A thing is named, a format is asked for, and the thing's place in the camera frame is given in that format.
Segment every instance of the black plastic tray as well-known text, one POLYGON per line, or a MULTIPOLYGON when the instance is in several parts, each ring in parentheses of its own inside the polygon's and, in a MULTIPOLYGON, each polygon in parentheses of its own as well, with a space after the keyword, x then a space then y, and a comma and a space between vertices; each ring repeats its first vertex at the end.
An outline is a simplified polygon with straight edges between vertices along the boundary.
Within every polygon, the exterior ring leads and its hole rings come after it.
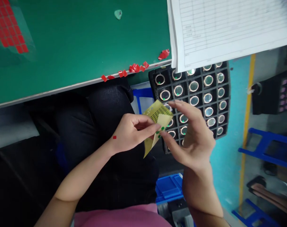
MULTIPOLYGON (((175 69, 171 68, 171 66, 169 65, 169 66, 162 67, 162 68, 152 70, 149 72, 149 80, 150 80, 150 84, 152 87, 154 99, 155 100, 158 99, 162 104, 166 104, 168 101, 172 101, 174 99, 183 100, 184 102, 189 103, 189 100, 192 96, 198 96, 199 103, 196 105, 196 107, 202 111, 205 121, 207 121, 210 118, 215 118, 216 120, 215 125, 212 127, 209 127, 210 130, 214 133, 214 138, 219 139, 225 136, 227 134, 227 126, 228 126, 229 111, 230 111, 229 105, 230 105, 230 99, 231 99, 231 96, 230 96, 231 86, 230 86, 230 75, 229 75, 228 62, 226 61, 223 62, 222 66, 219 68, 217 68, 215 64, 213 64, 211 69, 208 71, 204 71, 203 68, 197 68, 195 73, 189 76, 187 75, 187 72, 182 72, 182 76, 179 80, 173 80, 172 78, 173 70, 175 69), (218 83, 217 81, 218 73, 224 74, 224 81, 222 83, 218 83), (165 77, 165 83, 162 85, 157 85, 155 83, 155 77, 158 74, 162 74, 165 77), (213 83, 210 86, 204 85, 204 78, 207 75, 211 75, 213 77, 213 83), (199 83, 199 88, 195 92, 191 92, 189 90, 189 84, 192 81, 197 81, 199 83), (183 93, 180 96, 176 96, 174 94, 174 88, 177 85, 181 85, 183 87, 183 93), (218 98, 218 95, 217 95, 218 89, 221 87, 224 88, 225 94, 223 97, 218 98), (163 90, 168 90, 170 92, 170 98, 165 101, 160 99, 160 96, 159 96, 163 90), (206 93, 211 93, 213 96, 212 101, 207 104, 203 102, 203 96, 206 93), (220 110, 219 103, 223 100, 227 102, 227 107, 224 110, 220 110), (204 112, 207 107, 212 107, 214 110, 213 114, 209 117, 206 117, 205 112, 204 112), (225 120, 223 123, 219 124, 218 117, 222 114, 225 116, 225 120), (221 135, 217 135, 217 129, 219 127, 223 128, 223 133, 221 135)), ((179 117, 182 113, 177 111, 177 109, 173 109, 172 113, 174 114, 173 116, 174 123, 171 127, 167 127, 166 131, 175 131, 176 133, 175 140, 177 141, 177 143, 179 143, 180 146, 182 146, 184 135, 180 133, 180 129, 184 126, 187 126, 187 123, 181 123, 179 121, 179 117)), ((165 153, 166 154, 170 153, 163 140, 162 142, 163 142, 163 149, 165 153)))

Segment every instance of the blue crate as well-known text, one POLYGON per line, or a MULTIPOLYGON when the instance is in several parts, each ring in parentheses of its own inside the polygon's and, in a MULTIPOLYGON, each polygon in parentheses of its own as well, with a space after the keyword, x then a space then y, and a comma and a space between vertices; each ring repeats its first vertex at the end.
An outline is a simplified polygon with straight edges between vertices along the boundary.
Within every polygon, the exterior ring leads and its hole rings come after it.
POLYGON ((183 198, 182 175, 173 174, 159 178, 156 182, 156 193, 157 205, 183 198))

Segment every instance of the left hand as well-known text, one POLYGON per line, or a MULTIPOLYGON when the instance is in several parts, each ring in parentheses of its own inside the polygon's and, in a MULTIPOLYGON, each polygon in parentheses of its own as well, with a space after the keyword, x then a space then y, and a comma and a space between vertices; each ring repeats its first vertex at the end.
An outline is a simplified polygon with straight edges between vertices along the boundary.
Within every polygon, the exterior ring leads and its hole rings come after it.
POLYGON ((123 115, 120 123, 109 142, 113 145, 114 153, 130 150, 143 142, 148 137, 154 138, 154 134, 161 128, 146 115, 129 114, 123 115))

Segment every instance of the right hand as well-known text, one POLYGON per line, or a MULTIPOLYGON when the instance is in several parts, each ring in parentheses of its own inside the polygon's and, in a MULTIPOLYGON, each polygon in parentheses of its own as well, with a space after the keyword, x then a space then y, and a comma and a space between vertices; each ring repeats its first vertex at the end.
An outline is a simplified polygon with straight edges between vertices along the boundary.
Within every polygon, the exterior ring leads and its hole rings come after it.
POLYGON ((210 163, 210 155, 216 144, 211 130, 206 125, 201 111, 180 100, 169 102, 188 118, 187 133, 183 147, 167 132, 160 132, 174 158, 192 170, 201 170, 210 163))

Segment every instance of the paper form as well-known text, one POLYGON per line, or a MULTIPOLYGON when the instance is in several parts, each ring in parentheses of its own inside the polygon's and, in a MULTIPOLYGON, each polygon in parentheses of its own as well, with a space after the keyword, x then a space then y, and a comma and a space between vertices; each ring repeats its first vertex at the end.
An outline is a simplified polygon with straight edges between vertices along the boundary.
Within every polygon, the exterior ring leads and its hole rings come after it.
POLYGON ((287 0, 170 1, 177 72, 287 45, 287 0))

